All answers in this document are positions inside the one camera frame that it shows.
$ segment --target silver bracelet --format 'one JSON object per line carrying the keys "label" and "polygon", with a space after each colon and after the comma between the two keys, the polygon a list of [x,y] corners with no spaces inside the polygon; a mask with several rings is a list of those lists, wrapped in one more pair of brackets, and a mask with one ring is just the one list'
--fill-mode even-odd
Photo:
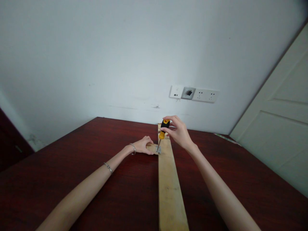
{"label": "silver bracelet", "polygon": [[112,174],[112,169],[110,168],[109,164],[107,164],[107,163],[104,162],[104,165],[106,165],[107,168],[109,168],[109,170],[110,170],[110,172],[111,172],[111,174]]}
{"label": "silver bracelet", "polygon": [[130,143],[130,144],[133,146],[133,148],[134,148],[134,150],[135,150],[135,153],[132,154],[132,155],[135,155],[135,154],[136,154],[136,148],[135,148],[135,146],[134,146],[132,143]]}

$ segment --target electrical socket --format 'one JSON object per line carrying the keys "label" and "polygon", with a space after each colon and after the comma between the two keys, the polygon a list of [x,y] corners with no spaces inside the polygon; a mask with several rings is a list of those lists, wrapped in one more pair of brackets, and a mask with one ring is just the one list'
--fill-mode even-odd
{"label": "electrical socket", "polygon": [[184,87],[181,85],[172,85],[170,91],[170,98],[181,98]]}
{"label": "electrical socket", "polygon": [[191,88],[191,87],[184,87],[183,93],[182,93],[182,97],[184,99],[193,99],[193,95],[195,93],[195,88]]}
{"label": "electrical socket", "polygon": [[215,103],[219,95],[219,91],[196,88],[192,100]]}

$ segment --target screwdriver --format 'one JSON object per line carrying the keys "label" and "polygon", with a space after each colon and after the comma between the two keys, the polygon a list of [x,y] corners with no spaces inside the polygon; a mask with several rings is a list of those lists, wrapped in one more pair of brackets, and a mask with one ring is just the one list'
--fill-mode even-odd
{"label": "screwdriver", "polygon": [[[161,123],[161,126],[160,126],[160,127],[161,127],[161,128],[162,128],[162,127],[169,128],[169,125],[170,125],[170,120],[163,120],[163,122]],[[164,132],[164,131],[160,131],[160,134],[159,134],[159,136],[158,136],[159,142],[158,142],[158,146],[157,146],[156,152],[158,151],[158,148],[159,148],[159,145],[160,145],[161,140],[163,140],[163,139],[165,138],[165,133],[166,133],[166,132]]]}

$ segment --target white door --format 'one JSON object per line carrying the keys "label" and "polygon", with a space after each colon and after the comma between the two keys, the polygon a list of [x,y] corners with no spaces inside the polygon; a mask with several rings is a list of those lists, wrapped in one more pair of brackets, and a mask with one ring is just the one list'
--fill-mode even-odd
{"label": "white door", "polygon": [[308,24],[230,136],[308,197]]}

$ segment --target dark red table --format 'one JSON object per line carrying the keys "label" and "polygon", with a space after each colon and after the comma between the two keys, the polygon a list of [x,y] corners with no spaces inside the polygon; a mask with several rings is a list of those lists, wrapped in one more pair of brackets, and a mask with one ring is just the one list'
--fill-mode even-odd
{"label": "dark red table", "polygon": [[[307,230],[308,199],[244,148],[212,133],[192,140],[262,230]],[[97,117],[0,174],[0,227],[34,230],[78,183],[157,125]],[[171,139],[190,230],[227,230],[189,155]],[[128,156],[72,230],[158,230],[158,157]]]}

